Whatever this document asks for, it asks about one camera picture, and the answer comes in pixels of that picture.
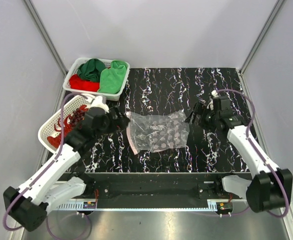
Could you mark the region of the clear zip top bag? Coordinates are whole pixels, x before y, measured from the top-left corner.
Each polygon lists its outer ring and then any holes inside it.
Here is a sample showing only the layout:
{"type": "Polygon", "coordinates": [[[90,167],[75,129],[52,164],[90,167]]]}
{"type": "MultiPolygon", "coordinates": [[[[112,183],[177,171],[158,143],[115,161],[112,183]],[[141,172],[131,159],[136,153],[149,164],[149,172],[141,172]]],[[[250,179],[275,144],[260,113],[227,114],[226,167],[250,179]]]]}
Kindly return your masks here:
{"type": "Polygon", "coordinates": [[[168,149],[180,149],[187,145],[190,133],[187,116],[181,110],[169,115],[140,115],[127,112],[130,122],[126,128],[132,152],[158,153],[168,149]]]}

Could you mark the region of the purple grape bunch toy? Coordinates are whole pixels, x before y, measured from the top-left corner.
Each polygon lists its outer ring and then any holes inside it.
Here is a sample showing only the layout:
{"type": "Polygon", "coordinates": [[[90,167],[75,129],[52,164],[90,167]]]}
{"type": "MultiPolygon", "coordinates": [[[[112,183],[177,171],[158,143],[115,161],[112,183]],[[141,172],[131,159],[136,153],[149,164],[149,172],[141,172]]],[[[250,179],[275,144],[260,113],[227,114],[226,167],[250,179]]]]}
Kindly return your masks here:
{"type": "Polygon", "coordinates": [[[76,110],[74,110],[72,112],[72,114],[70,115],[69,119],[69,124],[71,126],[76,126],[80,121],[82,121],[84,119],[85,113],[88,111],[89,109],[87,108],[87,105],[83,104],[80,107],[78,107],[76,110]]]}

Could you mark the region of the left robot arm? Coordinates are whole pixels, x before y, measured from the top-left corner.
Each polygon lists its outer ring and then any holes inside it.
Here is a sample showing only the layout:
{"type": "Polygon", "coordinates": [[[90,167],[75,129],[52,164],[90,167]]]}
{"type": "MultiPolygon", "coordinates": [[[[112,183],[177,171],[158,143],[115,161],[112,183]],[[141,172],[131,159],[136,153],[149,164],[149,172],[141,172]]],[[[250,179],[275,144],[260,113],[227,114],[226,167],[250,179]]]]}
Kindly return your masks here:
{"type": "Polygon", "coordinates": [[[14,230],[7,225],[7,218],[12,217],[22,228],[32,232],[68,200],[77,196],[91,197],[95,186],[87,176],[73,176],[62,185],[53,185],[69,167],[84,158],[101,135],[124,130],[129,122],[117,107],[109,110],[91,107],[67,136],[61,138],[57,151],[33,176],[19,187],[9,186],[4,191],[3,227],[14,230]]]}

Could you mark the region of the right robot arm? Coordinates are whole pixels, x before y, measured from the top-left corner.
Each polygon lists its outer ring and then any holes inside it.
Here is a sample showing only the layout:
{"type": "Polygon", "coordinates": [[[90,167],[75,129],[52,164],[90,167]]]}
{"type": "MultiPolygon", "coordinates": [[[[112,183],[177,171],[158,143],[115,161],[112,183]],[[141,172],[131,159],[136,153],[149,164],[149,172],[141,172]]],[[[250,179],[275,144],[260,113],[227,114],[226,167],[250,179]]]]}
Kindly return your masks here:
{"type": "Polygon", "coordinates": [[[252,136],[249,125],[240,115],[233,113],[231,101],[226,96],[213,97],[208,105],[196,103],[186,123],[195,121],[203,129],[223,133],[251,174],[251,180],[234,174],[223,177],[213,186],[213,192],[218,198],[235,194],[246,200],[255,213],[289,209],[293,185],[291,171],[281,169],[270,159],[252,136]]]}

